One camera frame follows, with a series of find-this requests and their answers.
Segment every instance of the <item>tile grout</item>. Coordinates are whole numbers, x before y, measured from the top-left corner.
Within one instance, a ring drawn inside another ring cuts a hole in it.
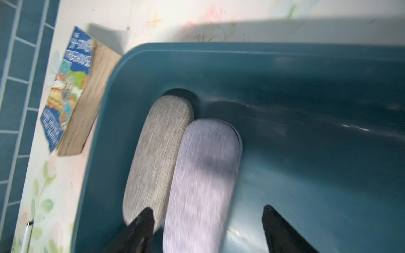
[[[22,2],[23,2],[23,0],[20,0],[19,5],[18,5],[19,6],[19,12],[21,11]],[[43,32],[44,32],[45,19],[46,19],[46,16],[48,14],[48,7],[49,7],[49,0],[45,0],[44,7],[43,7],[43,10],[42,10],[41,22],[40,22],[40,26],[39,26],[38,38],[36,40],[36,45],[37,46],[35,48],[34,58],[32,60],[32,65],[31,65],[30,83],[28,84],[28,88],[27,88],[27,92],[26,92],[26,98],[25,98],[25,102],[24,102],[24,110],[23,110],[23,114],[22,114],[22,117],[21,117],[20,129],[18,131],[19,133],[17,135],[17,141],[16,141],[16,145],[15,145],[15,149],[14,149],[13,162],[11,164],[9,182],[7,183],[6,195],[4,197],[3,206],[5,206],[5,207],[3,207],[1,217],[0,217],[0,240],[1,240],[1,237],[2,237],[2,233],[3,233],[4,221],[6,219],[6,211],[7,211],[6,206],[7,206],[8,202],[9,202],[9,198],[10,198],[11,184],[13,182],[15,164],[17,162],[18,151],[19,151],[20,144],[21,144],[21,136],[22,136],[23,127],[24,127],[24,123],[25,123],[25,119],[26,119],[26,115],[27,115],[28,102],[29,102],[29,99],[30,99],[32,83],[34,81],[35,69],[36,69],[36,64],[38,62],[38,56],[39,56],[39,49],[41,47],[42,36],[43,36]],[[3,91],[1,96],[2,97],[1,97],[0,102],[2,102],[2,100],[3,100],[4,91]]]
[[[20,38],[18,36],[15,37],[15,40],[17,40],[19,42],[22,42],[22,43],[24,43],[24,44],[26,44],[28,46],[36,47],[36,45],[34,43],[31,43],[31,42],[29,42],[27,40],[24,40],[23,38]]]
[[[19,83],[23,83],[23,84],[28,84],[29,83],[28,81],[25,81],[25,80],[17,78],[17,77],[12,77],[12,76],[8,76],[7,79],[11,80],[11,81],[16,81],[16,82],[19,82]]]
[[[54,29],[55,29],[53,26],[51,26],[51,25],[50,25],[50,24],[48,24],[48,23],[44,23],[44,25],[45,25],[46,27],[48,27],[48,28],[51,28],[52,30],[54,30]]]
[[[13,7],[14,9],[17,9],[17,5],[12,4],[12,3],[10,3],[10,2],[7,1],[7,0],[0,0],[0,1],[3,2],[3,3],[5,3],[5,4],[7,4],[7,5],[10,6],[10,7]]]
[[[0,134],[18,134],[18,131],[14,131],[14,130],[0,130]]]
[[[7,204],[7,206],[13,206],[13,205],[15,205],[15,204],[20,204],[20,203],[21,203],[21,200],[17,200],[17,201],[9,202],[9,203]]]
[[[34,111],[34,112],[38,112],[39,109],[38,108],[32,108],[32,107],[27,107],[28,111]]]

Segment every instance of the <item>wall tile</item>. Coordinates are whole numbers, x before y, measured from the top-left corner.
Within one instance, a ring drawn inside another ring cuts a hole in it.
[[[6,197],[7,184],[0,185],[0,210],[3,210],[4,198]]]
[[[21,136],[19,155],[29,155],[31,152],[32,138],[34,137],[35,123],[38,112],[27,111],[24,122],[23,134]]]
[[[28,81],[35,48],[20,41],[14,41],[13,54],[11,56],[9,76]]]
[[[56,15],[58,14],[59,0],[49,0],[49,7],[47,13],[47,22],[49,25],[55,27]]]
[[[17,36],[36,44],[45,0],[26,0],[20,13]]]
[[[49,51],[51,50],[52,36],[53,30],[45,26],[38,61],[35,68],[34,80],[32,82],[30,100],[28,102],[28,106],[32,108],[38,108],[39,102],[41,101],[45,72],[48,65]]]
[[[17,158],[14,170],[13,183],[11,184],[9,202],[21,200],[21,195],[23,194],[24,188],[25,175],[27,173],[28,160],[29,157]]]
[[[6,219],[4,220],[3,234],[0,240],[0,249],[4,252],[11,250],[14,239],[15,225],[17,224],[18,210],[20,204],[7,207]]]
[[[3,2],[0,2],[0,71],[3,71],[4,61],[13,28],[15,9]]]
[[[27,87],[24,83],[7,80],[0,111],[0,129],[19,129]]]
[[[16,134],[0,134],[0,181],[9,179],[16,140]]]

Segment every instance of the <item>pen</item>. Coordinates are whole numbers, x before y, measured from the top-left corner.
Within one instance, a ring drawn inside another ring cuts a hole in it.
[[[30,239],[31,239],[31,232],[32,232],[32,226],[34,224],[34,221],[29,221],[26,226],[26,230],[24,232],[24,238],[23,238],[23,244],[21,246],[21,253],[27,253],[28,252],[28,246],[30,245]]]

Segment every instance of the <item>green leaf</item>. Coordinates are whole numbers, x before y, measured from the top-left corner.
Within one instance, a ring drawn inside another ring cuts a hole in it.
[[[35,199],[32,199],[31,201],[31,217],[32,219],[34,218],[35,215]]]
[[[69,225],[69,232],[70,233],[73,233],[73,226],[75,225],[75,223],[74,222],[72,222],[70,225]]]
[[[32,229],[31,235],[35,240],[38,240],[42,235],[42,229],[40,229],[38,227],[34,227]]]
[[[44,175],[44,178],[48,178],[48,161],[45,161],[44,163],[44,168],[42,169],[42,173]]]
[[[290,11],[287,14],[287,19],[290,19],[292,17],[292,15],[295,12],[295,9],[297,9],[297,3],[296,2],[292,4],[292,6],[290,8]]]
[[[34,180],[34,194],[35,197],[38,197],[38,192],[39,192],[39,184],[38,184],[38,180]]]
[[[14,237],[13,247],[11,248],[11,253],[20,253],[21,246],[22,246],[21,240],[19,240],[17,237]]]
[[[48,178],[45,180],[45,186],[50,185],[50,184],[55,180],[55,178],[56,178],[56,174],[53,175],[52,177],[48,177]]]
[[[49,251],[51,253],[58,253],[58,249],[53,240],[49,240]]]
[[[53,201],[51,199],[45,199],[41,203],[41,207],[45,210],[45,212],[49,213],[52,211],[53,208]]]

